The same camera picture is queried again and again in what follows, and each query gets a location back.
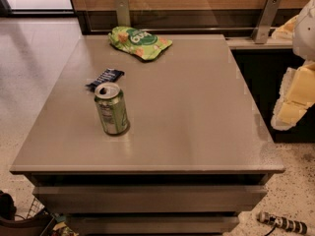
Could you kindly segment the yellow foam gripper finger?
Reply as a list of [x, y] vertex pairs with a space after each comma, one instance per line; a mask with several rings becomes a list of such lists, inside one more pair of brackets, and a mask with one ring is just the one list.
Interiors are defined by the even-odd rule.
[[292, 40], [297, 16], [292, 17], [287, 22], [285, 22], [279, 28], [276, 28], [272, 33], [272, 39], [287, 39]]
[[305, 62], [298, 69], [288, 68], [283, 75], [280, 97], [273, 110], [275, 130], [294, 127], [315, 104], [315, 63]]

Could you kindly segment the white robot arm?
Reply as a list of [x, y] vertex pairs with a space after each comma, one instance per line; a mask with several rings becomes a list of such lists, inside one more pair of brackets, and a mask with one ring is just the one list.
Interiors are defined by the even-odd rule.
[[272, 38], [291, 40], [293, 53], [304, 60], [297, 69], [286, 69], [273, 110], [272, 127], [287, 131], [315, 104], [315, 0], [277, 28]]

